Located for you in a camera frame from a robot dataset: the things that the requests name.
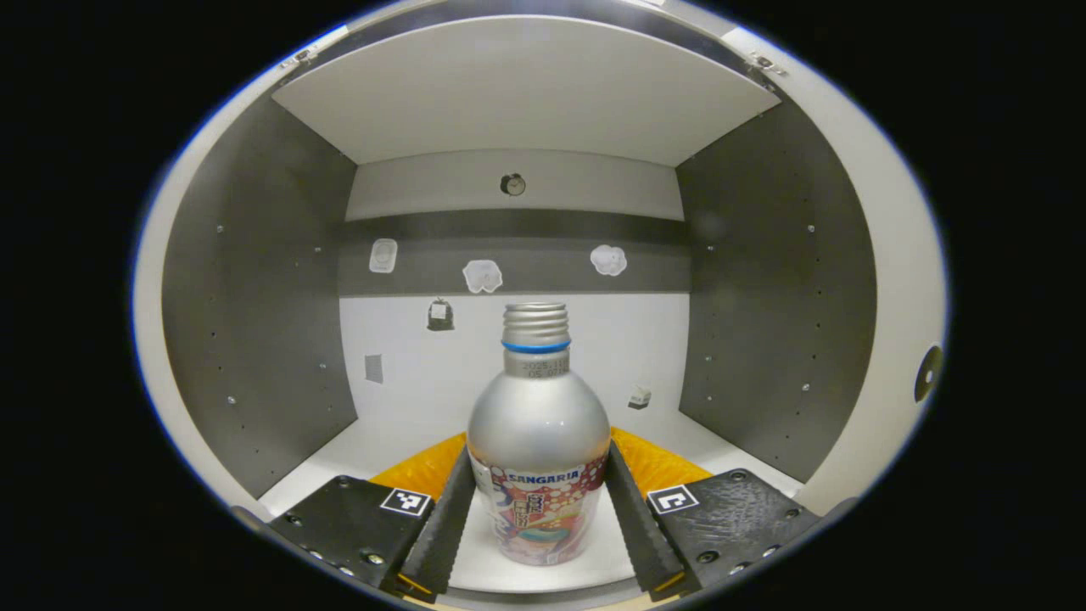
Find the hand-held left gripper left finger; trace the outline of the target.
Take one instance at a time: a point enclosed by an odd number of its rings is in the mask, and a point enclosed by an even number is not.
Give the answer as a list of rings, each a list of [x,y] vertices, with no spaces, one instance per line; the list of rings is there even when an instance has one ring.
[[[435,603],[449,591],[473,495],[466,435],[454,434],[376,478],[327,480],[267,531],[372,591]]]

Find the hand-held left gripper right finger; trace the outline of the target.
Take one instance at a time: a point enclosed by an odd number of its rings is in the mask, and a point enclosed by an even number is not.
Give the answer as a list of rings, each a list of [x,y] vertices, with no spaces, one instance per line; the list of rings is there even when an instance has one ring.
[[[652,601],[733,586],[815,534],[822,517],[750,469],[719,474],[613,429],[604,479]]]

